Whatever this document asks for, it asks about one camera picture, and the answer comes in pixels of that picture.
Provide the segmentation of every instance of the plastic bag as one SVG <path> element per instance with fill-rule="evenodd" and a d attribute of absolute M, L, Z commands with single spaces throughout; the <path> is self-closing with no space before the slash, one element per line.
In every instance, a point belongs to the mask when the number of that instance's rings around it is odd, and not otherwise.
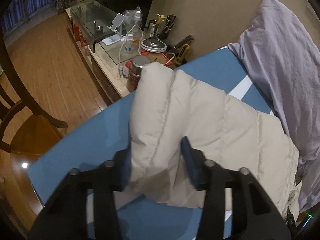
<path fill-rule="evenodd" d="M 137 8 L 135 10 L 130 10 L 130 11 L 125 10 L 123 13 L 124 14 L 124 26 L 125 26 L 125 29 L 127 32 L 130 31 L 134 25 L 134 14 L 137 11 L 141 11 L 139 5 L 137 6 Z"/>

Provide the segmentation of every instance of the metal cup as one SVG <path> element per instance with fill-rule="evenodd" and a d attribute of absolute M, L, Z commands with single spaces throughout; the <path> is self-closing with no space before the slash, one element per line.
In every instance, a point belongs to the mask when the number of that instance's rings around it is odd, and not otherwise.
<path fill-rule="evenodd" d="M 158 24 L 156 20 L 150 20 L 147 30 L 146 39 L 153 39 L 156 36 L 156 31 L 158 29 Z"/>

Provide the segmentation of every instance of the metal screw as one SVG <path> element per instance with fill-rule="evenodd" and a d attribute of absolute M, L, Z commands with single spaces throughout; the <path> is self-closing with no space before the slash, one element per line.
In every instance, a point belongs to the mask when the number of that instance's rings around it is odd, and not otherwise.
<path fill-rule="evenodd" d="M 69 174 L 72 176 L 78 175 L 80 173 L 80 170 L 77 168 L 73 168 L 69 171 Z"/>
<path fill-rule="evenodd" d="M 239 171 L 243 174 L 243 175 L 248 175 L 250 173 L 250 171 L 247 168 L 240 168 Z"/>
<path fill-rule="evenodd" d="M 216 163 L 213 160 L 205 160 L 204 165 L 207 167 L 213 167 Z"/>
<path fill-rule="evenodd" d="M 113 161 L 106 161 L 103 163 L 103 166 L 105 166 L 107 168 L 111 168 L 111 167 L 115 166 L 115 163 Z"/>

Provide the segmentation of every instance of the round silver lid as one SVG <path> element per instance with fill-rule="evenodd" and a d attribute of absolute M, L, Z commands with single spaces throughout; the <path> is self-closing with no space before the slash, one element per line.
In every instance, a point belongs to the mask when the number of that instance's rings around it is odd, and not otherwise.
<path fill-rule="evenodd" d="M 144 39 L 141 41 L 141 47 L 150 52 L 161 53 L 165 52 L 167 45 L 162 41 L 155 39 Z"/>
<path fill-rule="evenodd" d="M 143 55 L 138 55 L 138 56 L 135 56 L 133 59 L 132 59 L 132 63 L 133 65 L 135 65 L 136 67 L 138 68 L 143 68 L 145 65 L 148 65 L 151 63 L 150 59 L 146 56 L 143 56 Z"/>

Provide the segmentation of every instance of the wooden floor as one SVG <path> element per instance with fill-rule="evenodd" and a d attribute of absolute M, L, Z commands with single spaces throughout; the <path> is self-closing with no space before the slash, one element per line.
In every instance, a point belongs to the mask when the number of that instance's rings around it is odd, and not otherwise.
<path fill-rule="evenodd" d="M 59 129 L 63 136 L 110 104 L 101 88 L 96 86 L 92 73 L 80 56 L 68 30 L 65 14 L 55 15 L 28 30 L 7 50 L 13 66 L 33 98 L 53 117 L 68 123 L 68 128 Z M 19 100 L 5 74 L 1 75 L 0 84 L 14 102 Z M 1 97 L 0 101 L 8 106 Z M 31 114 L 26 107 L 16 114 L 5 131 L 3 141 L 10 143 L 18 128 Z M 6 185 L 10 185 L 10 189 L 7 188 L 5 192 L 9 202 L 19 199 L 18 196 L 23 199 L 13 175 L 10 156 L 2 150 L 1 176 L 6 178 Z M 23 225 L 15 223 L 15 226 L 20 229 L 30 228 L 36 215 L 29 212 L 33 219 L 26 219 L 24 204 L 17 204 L 17 201 L 15 204 L 17 208 L 14 208 L 14 212 Z"/>

